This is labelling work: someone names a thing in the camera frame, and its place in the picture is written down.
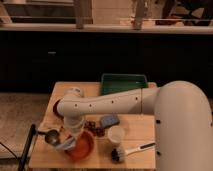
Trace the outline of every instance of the orange bowl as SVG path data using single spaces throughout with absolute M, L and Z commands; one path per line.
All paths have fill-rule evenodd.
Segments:
M 92 152 L 94 148 L 94 137 L 90 131 L 84 130 L 82 135 L 77 139 L 76 146 L 72 150 L 66 150 L 66 154 L 68 154 L 73 161 L 79 161 Z

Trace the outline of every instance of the black cable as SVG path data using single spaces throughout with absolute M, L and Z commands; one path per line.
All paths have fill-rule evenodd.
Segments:
M 18 162 L 20 162 L 18 156 L 17 156 L 12 150 L 10 150 L 9 147 L 7 147 L 6 145 L 4 145 L 1 141 L 0 141 L 0 144 L 1 144 L 5 149 L 7 149 L 7 150 L 17 159 Z

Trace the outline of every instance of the brush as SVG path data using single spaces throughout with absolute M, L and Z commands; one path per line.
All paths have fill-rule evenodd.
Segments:
M 112 150 L 111 158 L 112 158 L 112 160 L 114 160 L 116 162 L 123 162 L 125 159 L 125 156 L 135 153 L 135 152 L 145 151 L 147 149 L 150 149 L 154 145 L 155 145 L 155 143 L 153 142 L 153 143 L 149 143 L 149 144 L 144 144 L 137 148 L 126 149 L 126 150 L 124 150 L 122 147 L 117 147 Z

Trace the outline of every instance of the plastic container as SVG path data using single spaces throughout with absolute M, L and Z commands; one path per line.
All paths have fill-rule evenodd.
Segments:
M 103 74 L 101 77 L 101 95 L 147 88 L 145 75 L 141 74 Z

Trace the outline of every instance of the white cup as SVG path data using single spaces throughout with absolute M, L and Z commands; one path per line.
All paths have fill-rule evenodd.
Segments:
M 119 146 L 124 136 L 125 131 L 121 126 L 112 126 L 107 132 L 107 137 L 114 146 Z

